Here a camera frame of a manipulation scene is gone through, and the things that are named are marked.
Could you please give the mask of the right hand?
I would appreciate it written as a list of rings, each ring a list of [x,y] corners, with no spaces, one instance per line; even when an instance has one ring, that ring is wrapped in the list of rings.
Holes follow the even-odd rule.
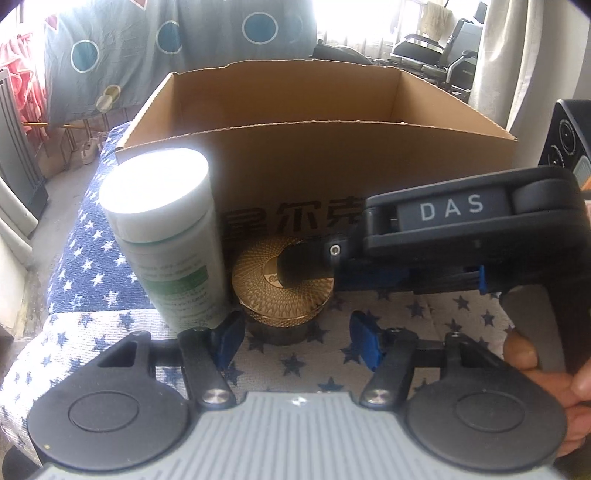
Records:
[[[553,395],[565,409],[568,428],[557,456],[564,457],[579,450],[590,435],[591,427],[591,410],[585,405],[591,396],[590,360],[574,375],[543,372],[538,368],[535,346],[516,329],[507,335],[503,355],[508,364]]]

